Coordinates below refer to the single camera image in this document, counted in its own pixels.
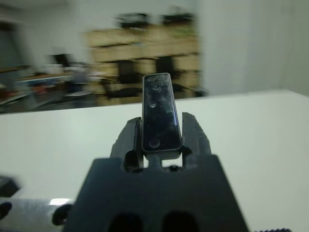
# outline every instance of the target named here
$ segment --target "black mount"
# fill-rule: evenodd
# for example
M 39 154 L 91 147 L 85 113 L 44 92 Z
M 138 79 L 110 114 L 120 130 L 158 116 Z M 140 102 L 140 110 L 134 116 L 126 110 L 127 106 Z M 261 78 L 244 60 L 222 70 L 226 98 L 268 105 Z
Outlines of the black mount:
M 96 159 L 64 232 L 248 232 L 196 118 L 183 113 L 183 167 L 143 167 L 141 120 L 129 120 L 109 159 Z

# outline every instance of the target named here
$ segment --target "office chair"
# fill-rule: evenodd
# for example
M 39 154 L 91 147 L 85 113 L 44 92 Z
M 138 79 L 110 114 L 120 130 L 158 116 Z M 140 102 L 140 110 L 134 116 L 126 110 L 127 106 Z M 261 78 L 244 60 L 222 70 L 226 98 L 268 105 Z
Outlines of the office chair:
M 135 71 L 135 62 L 131 60 L 121 60 L 118 62 L 118 82 L 120 84 L 135 84 L 140 82 L 140 75 Z M 142 93 L 142 88 L 129 87 L 120 90 L 112 90 L 108 80 L 101 80 L 108 99 L 137 97 Z

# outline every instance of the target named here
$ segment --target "white table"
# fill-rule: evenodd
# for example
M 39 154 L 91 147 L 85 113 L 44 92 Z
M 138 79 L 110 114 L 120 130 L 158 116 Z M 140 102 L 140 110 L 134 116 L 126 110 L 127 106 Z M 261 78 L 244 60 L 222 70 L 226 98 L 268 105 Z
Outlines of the white table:
M 190 112 L 207 134 L 251 231 L 309 231 L 308 97 L 278 90 L 176 105 L 180 122 Z M 18 177 L 17 197 L 75 198 L 92 160 L 108 157 L 140 115 L 141 104 L 2 115 L 0 174 Z

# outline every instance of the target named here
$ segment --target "wooden crate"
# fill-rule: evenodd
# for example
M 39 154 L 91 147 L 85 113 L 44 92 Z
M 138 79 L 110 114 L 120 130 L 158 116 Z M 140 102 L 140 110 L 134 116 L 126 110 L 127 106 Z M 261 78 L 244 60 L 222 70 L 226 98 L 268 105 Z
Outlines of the wooden crate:
M 101 47 L 92 50 L 94 62 L 108 62 L 115 60 L 114 47 Z
M 142 46 L 142 57 L 157 58 L 171 55 L 170 46 L 166 42 L 144 43 Z
M 141 58 L 141 47 L 135 45 L 119 45 L 114 48 L 114 60 L 131 60 Z
M 185 39 L 196 36 L 194 26 L 191 23 L 170 25 L 166 26 L 166 28 L 170 34 L 171 39 Z
M 87 33 L 87 42 L 89 47 L 98 47 L 110 45 L 108 30 L 94 30 Z
M 196 88 L 199 86 L 198 72 L 189 71 L 183 75 L 183 85 L 188 88 Z
M 141 59 L 136 61 L 137 72 L 146 74 L 155 73 L 155 60 L 153 59 Z
M 107 76 L 118 76 L 118 65 L 117 63 L 101 63 L 95 64 L 93 70 L 96 72 L 103 72 Z
M 171 40 L 171 36 L 167 27 L 162 25 L 148 26 L 145 31 L 141 33 L 141 41 L 144 43 L 167 42 Z
M 177 39 L 171 42 L 172 55 L 187 55 L 192 53 L 199 53 L 197 38 Z
M 187 55 L 174 57 L 175 69 L 179 71 L 198 71 L 200 70 L 199 56 Z
M 115 44 L 133 44 L 139 42 L 138 35 L 130 29 L 112 29 L 109 30 L 110 45 Z

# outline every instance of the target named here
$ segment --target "blurry background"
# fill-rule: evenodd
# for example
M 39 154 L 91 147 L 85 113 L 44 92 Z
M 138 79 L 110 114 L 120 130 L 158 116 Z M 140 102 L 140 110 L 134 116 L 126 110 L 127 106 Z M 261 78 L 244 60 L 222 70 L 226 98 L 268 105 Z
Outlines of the blurry background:
M 140 102 L 142 75 L 158 71 L 172 74 L 176 98 L 309 96 L 308 11 L 307 0 L 0 0 L 0 83 L 28 95 L 23 110 L 70 108 L 81 91 L 95 98 L 74 107 Z

